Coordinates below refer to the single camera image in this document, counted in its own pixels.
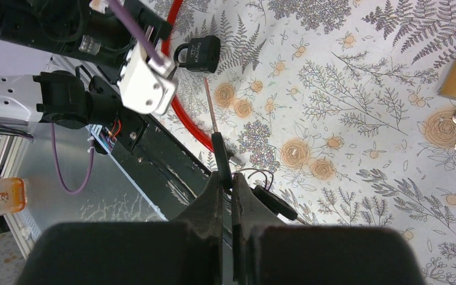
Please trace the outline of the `black padlock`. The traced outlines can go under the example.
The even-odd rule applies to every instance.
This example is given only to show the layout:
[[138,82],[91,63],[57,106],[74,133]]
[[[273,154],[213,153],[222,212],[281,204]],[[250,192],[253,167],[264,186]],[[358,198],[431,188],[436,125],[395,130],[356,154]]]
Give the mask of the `black padlock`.
[[193,38],[176,48],[173,60],[179,68],[213,74],[219,64],[220,50],[221,41],[217,36]]

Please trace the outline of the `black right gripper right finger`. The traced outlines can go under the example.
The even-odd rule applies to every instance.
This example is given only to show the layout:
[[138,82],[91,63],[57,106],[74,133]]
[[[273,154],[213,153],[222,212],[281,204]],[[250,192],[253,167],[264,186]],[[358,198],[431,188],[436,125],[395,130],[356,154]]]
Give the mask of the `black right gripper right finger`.
[[239,284],[423,284],[411,248],[383,227],[281,221],[233,175],[233,279]]

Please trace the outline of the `red cable lock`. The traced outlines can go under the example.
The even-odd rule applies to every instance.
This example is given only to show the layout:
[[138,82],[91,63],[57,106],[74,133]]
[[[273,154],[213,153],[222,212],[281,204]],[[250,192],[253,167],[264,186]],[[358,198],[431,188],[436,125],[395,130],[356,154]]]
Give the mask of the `red cable lock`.
[[[183,0],[172,1],[172,5],[167,16],[167,22],[171,24],[172,27],[175,26],[175,22],[178,17],[182,3]],[[182,122],[183,126],[189,131],[189,133],[197,141],[199,141],[207,150],[213,153],[214,150],[211,138],[197,127],[197,125],[193,122],[193,120],[187,114],[186,110],[181,105],[181,102],[177,96],[173,98],[171,106],[173,111],[177,115],[178,119]]]

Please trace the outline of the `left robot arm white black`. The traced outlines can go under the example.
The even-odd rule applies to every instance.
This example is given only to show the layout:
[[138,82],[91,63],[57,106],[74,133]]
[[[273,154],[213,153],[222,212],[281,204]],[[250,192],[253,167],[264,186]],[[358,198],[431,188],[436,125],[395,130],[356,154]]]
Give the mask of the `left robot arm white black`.
[[[136,39],[113,14],[88,1],[0,1],[0,40],[120,71]],[[123,94],[98,75],[82,81],[83,65],[37,75],[0,75],[0,135],[33,139],[34,127],[110,128],[109,138],[133,151],[148,123],[123,104]]]

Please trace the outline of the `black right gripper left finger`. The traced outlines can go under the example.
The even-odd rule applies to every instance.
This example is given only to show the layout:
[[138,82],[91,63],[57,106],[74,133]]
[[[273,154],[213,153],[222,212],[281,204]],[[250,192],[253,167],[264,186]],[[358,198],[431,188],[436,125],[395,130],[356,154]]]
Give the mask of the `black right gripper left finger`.
[[171,221],[69,222],[36,242],[18,284],[221,284],[223,188],[203,193]]

